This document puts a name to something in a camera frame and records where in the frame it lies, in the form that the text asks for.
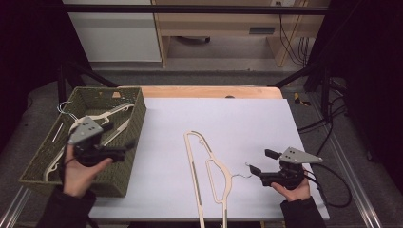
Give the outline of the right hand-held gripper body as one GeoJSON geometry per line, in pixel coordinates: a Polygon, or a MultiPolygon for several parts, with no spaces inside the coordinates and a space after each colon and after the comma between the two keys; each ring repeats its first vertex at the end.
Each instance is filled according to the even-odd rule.
{"type": "Polygon", "coordinates": [[[279,171],[275,173],[261,173],[260,180],[263,186],[270,186],[276,182],[288,190],[296,189],[305,179],[304,163],[321,163],[323,159],[294,147],[288,147],[279,160],[279,171]]]}

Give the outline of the black curtain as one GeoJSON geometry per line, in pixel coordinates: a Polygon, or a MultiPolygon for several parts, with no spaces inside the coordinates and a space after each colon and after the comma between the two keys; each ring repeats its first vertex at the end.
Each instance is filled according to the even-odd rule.
{"type": "Polygon", "coordinates": [[[63,0],[0,0],[0,152],[29,93],[56,80],[64,63],[90,64],[63,0]]]}
{"type": "Polygon", "coordinates": [[[370,151],[403,193],[403,0],[330,0],[305,88],[346,81],[346,103],[370,151]]]}

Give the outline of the black horizontal bar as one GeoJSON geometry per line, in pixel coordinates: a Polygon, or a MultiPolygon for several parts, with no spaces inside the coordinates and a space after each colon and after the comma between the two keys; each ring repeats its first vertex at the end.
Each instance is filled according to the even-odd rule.
{"type": "Polygon", "coordinates": [[[210,13],[210,14],[286,14],[326,15],[329,8],[307,7],[245,7],[245,6],[199,6],[199,5],[77,5],[66,4],[67,12],[95,13],[210,13]]]}

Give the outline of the white table sheet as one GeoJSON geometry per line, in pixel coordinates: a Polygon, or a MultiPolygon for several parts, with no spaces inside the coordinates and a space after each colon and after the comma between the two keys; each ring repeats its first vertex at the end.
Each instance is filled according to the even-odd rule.
{"type": "Polygon", "coordinates": [[[127,194],[99,198],[94,219],[219,220],[214,199],[225,178],[211,155],[232,174],[227,217],[231,220],[281,219],[283,197],[251,175],[250,166],[276,172],[265,156],[303,144],[284,99],[155,99],[147,110],[127,194]]]}

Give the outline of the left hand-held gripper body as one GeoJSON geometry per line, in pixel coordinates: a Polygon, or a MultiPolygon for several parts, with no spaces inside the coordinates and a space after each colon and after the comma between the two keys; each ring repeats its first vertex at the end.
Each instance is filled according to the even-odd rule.
{"type": "Polygon", "coordinates": [[[123,123],[101,141],[102,135],[105,133],[101,126],[95,121],[86,119],[83,124],[73,130],[67,143],[74,146],[74,157],[83,166],[95,166],[106,158],[111,158],[114,162],[123,162],[125,160],[123,147],[108,147],[108,145],[126,127],[127,123],[123,123]]]}

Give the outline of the black metal stand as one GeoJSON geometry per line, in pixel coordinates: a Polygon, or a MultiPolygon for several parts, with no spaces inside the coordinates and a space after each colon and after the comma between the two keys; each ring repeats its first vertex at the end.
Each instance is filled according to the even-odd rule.
{"type": "Polygon", "coordinates": [[[67,100],[67,85],[72,88],[85,86],[82,76],[86,75],[106,87],[119,87],[119,84],[113,83],[100,74],[94,72],[88,67],[81,66],[74,62],[63,62],[58,68],[57,88],[59,103],[67,100]]]}
{"type": "Polygon", "coordinates": [[[312,63],[285,79],[274,83],[271,87],[282,88],[303,76],[307,76],[307,80],[303,85],[306,92],[315,92],[320,87],[320,113],[326,121],[329,121],[330,71],[326,64],[320,62],[312,63]]]}

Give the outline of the light wooden desk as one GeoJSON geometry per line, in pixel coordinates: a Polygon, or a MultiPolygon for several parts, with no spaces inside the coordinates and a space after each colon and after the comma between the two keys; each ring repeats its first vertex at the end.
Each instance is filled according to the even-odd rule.
{"type": "MultiPolygon", "coordinates": [[[[327,7],[330,0],[151,0],[153,5],[327,7]]],[[[298,36],[317,37],[321,15],[157,13],[162,37],[263,36],[278,67],[291,57],[291,43],[298,36]]]]}

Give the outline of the aluminium rail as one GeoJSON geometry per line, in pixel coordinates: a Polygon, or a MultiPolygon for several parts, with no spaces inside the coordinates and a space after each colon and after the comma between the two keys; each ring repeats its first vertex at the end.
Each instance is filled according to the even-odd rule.
{"type": "Polygon", "coordinates": [[[0,218],[0,228],[13,228],[19,219],[23,209],[25,208],[31,191],[25,187],[21,186],[12,200],[10,206],[0,218]]]}
{"type": "Polygon", "coordinates": [[[366,161],[366,152],[356,130],[351,124],[350,115],[344,98],[337,93],[330,95],[330,120],[326,121],[320,113],[320,94],[308,93],[315,116],[323,123],[317,128],[323,138],[314,150],[319,156],[330,158],[336,170],[346,181],[352,193],[353,204],[367,228],[382,228],[382,222],[375,211],[370,196],[364,188],[364,179],[360,177],[366,161]]]}

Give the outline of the beige hanger with metal hook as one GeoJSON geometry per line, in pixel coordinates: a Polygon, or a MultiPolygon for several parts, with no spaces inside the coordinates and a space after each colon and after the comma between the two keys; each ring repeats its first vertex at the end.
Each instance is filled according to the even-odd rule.
{"type": "Polygon", "coordinates": [[[187,158],[188,158],[188,162],[189,162],[189,166],[190,166],[190,172],[191,172],[191,176],[192,176],[194,194],[195,194],[197,210],[198,210],[199,225],[201,228],[206,228],[205,221],[204,221],[204,212],[203,212],[203,207],[202,207],[201,188],[200,188],[200,184],[199,184],[199,180],[198,180],[197,167],[196,167],[196,163],[194,160],[193,151],[192,151],[192,147],[191,147],[191,141],[190,141],[191,136],[195,136],[198,138],[199,143],[204,147],[205,151],[207,152],[207,154],[209,156],[209,158],[205,161],[205,166],[207,169],[207,175],[208,175],[209,184],[210,184],[210,188],[211,188],[212,195],[213,195],[213,200],[215,201],[216,204],[221,205],[221,216],[222,216],[221,228],[228,228],[228,197],[232,191],[234,175],[232,175],[230,170],[227,168],[227,166],[217,158],[216,154],[211,149],[209,143],[207,142],[207,140],[205,139],[203,134],[201,134],[200,132],[191,130],[191,131],[185,132],[183,134],[183,138],[184,138],[187,158]],[[211,168],[209,165],[210,162],[212,162],[221,171],[221,173],[224,177],[224,190],[222,192],[222,196],[220,199],[217,196],[213,175],[212,175],[211,168]]]}
{"type": "MultiPolygon", "coordinates": [[[[86,119],[90,119],[92,121],[100,121],[102,120],[103,122],[102,124],[106,124],[109,123],[109,117],[115,113],[121,112],[121,111],[127,111],[129,110],[131,107],[133,107],[134,104],[131,103],[124,103],[124,104],[120,104],[102,114],[99,115],[91,115],[91,116],[84,116],[80,119],[77,119],[72,113],[70,113],[70,116],[75,120],[75,122],[71,125],[70,129],[69,129],[69,133],[71,133],[74,129],[76,129],[79,125],[83,124],[84,121],[86,119]]],[[[64,147],[62,147],[60,149],[60,151],[56,154],[56,156],[53,158],[53,160],[50,162],[50,164],[48,165],[48,167],[45,170],[45,173],[43,175],[43,180],[44,181],[49,181],[49,174],[54,172],[59,164],[59,160],[61,159],[63,153],[64,153],[64,147]]]]}

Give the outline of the white cabinet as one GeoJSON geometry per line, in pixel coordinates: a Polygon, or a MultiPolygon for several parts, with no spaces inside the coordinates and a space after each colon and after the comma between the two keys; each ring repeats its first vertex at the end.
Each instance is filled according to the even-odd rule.
{"type": "Polygon", "coordinates": [[[70,20],[91,63],[160,62],[152,13],[70,12],[70,20]]]}

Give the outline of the green woven basket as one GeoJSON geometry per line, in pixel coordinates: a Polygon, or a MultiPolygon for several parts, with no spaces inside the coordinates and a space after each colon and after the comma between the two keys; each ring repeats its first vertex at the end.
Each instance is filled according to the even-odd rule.
{"type": "Polygon", "coordinates": [[[114,160],[97,176],[91,190],[99,197],[124,197],[145,113],[144,96],[138,87],[75,88],[19,181],[33,191],[49,195],[61,183],[60,170],[69,135],[89,117],[103,133],[76,147],[77,161],[92,166],[105,158],[114,160]]]}

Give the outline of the yellow and black tool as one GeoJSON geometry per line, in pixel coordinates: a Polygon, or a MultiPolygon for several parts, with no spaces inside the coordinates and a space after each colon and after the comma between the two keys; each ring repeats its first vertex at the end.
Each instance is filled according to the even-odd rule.
{"type": "Polygon", "coordinates": [[[304,102],[300,99],[299,94],[298,93],[294,93],[294,102],[297,105],[304,105],[304,106],[311,106],[310,102],[304,102]]]}

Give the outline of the person's left hand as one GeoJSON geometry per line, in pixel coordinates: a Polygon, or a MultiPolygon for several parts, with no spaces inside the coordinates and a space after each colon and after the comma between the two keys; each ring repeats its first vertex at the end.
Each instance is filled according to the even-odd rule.
{"type": "Polygon", "coordinates": [[[111,158],[106,158],[92,167],[86,167],[76,161],[74,146],[68,145],[65,156],[65,181],[63,193],[74,198],[82,198],[96,176],[112,164],[111,158]]]}

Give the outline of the person's right hand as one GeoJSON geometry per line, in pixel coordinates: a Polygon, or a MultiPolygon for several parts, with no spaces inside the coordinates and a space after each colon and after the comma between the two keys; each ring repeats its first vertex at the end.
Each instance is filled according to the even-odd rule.
{"type": "Polygon", "coordinates": [[[294,190],[288,190],[284,186],[272,182],[271,187],[278,193],[283,195],[289,202],[296,200],[307,200],[311,197],[310,185],[307,179],[304,179],[301,184],[294,190]]]}

